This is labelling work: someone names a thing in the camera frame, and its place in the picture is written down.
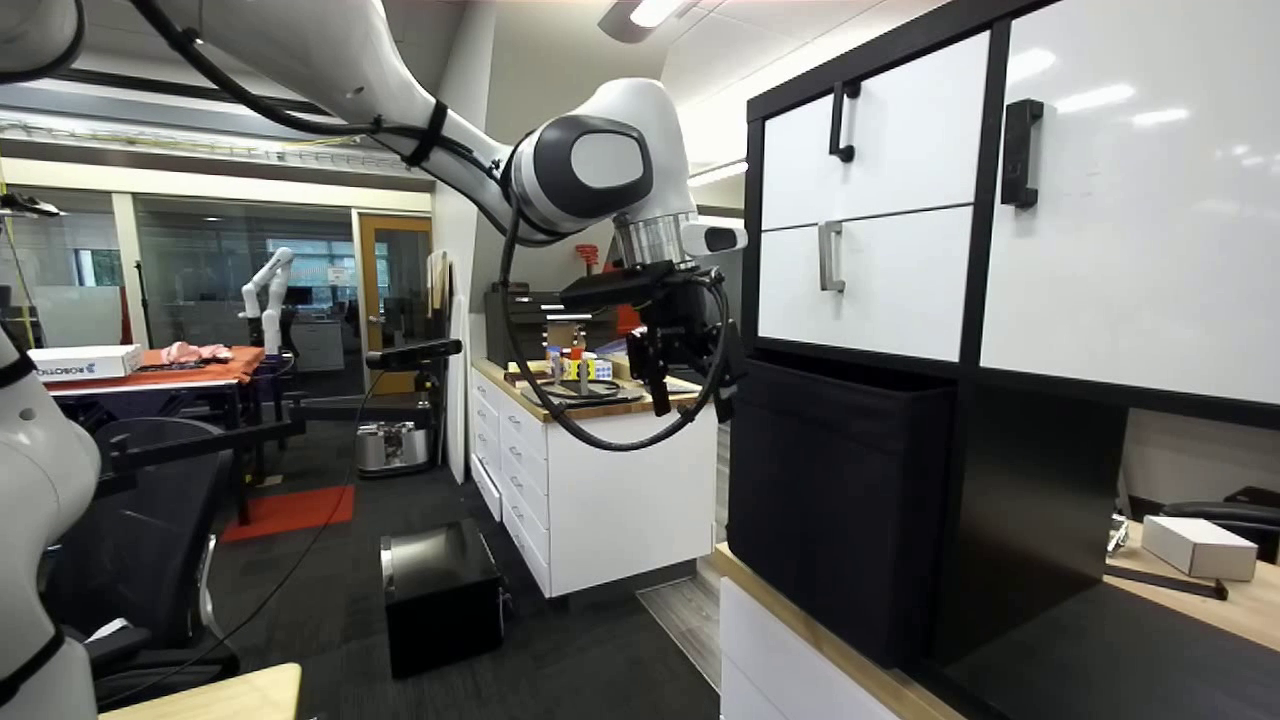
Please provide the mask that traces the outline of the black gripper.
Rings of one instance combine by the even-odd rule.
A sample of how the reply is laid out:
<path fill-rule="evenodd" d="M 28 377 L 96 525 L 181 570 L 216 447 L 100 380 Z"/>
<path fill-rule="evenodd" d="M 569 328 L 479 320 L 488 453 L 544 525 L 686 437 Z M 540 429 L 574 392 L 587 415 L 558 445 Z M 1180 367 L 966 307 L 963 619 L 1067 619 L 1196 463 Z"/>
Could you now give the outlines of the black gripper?
<path fill-rule="evenodd" d="M 570 279 L 558 301 L 569 307 L 632 307 L 624 328 L 632 377 L 647 383 L 652 411 L 672 411 L 665 377 L 685 365 L 709 373 L 718 347 L 718 278 L 700 263 L 645 263 Z M 735 380 L 725 373 L 713 383 L 709 410 L 714 425 L 731 421 Z"/>

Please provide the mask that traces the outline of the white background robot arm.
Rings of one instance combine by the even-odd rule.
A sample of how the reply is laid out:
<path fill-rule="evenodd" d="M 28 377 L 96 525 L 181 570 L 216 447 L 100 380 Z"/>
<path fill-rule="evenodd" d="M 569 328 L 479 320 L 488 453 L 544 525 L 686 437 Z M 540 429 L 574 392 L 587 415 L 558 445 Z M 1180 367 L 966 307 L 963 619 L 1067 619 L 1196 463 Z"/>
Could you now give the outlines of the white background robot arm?
<path fill-rule="evenodd" d="M 286 296 L 290 252 L 275 250 L 244 283 L 238 317 L 258 328 L 266 355 L 282 353 L 282 296 Z"/>

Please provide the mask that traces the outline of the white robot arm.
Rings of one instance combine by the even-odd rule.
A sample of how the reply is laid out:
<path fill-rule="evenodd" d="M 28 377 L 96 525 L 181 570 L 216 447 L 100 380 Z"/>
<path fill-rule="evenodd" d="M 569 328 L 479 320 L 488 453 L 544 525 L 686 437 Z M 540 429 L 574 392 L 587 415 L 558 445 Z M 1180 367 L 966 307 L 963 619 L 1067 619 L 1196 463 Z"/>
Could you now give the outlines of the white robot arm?
<path fill-rule="evenodd" d="M 491 221 L 513 243 L 555 243 L 609 221 L 632 278 L 686 278 L 745 241 L 686 191 L 665 83 L 624 78 L 500 143 L 405 65 L 382 0 L 133 0 L 170 54 L 221 83 L 230 65 L 324 108 L 324 135 L 366 135 Z M 38 601 L 38 558 L 91 505 L 96 441 L 71 425 L 32 355 L 0 332 L 0 720 L 96 720 L 89 652 Z"/>

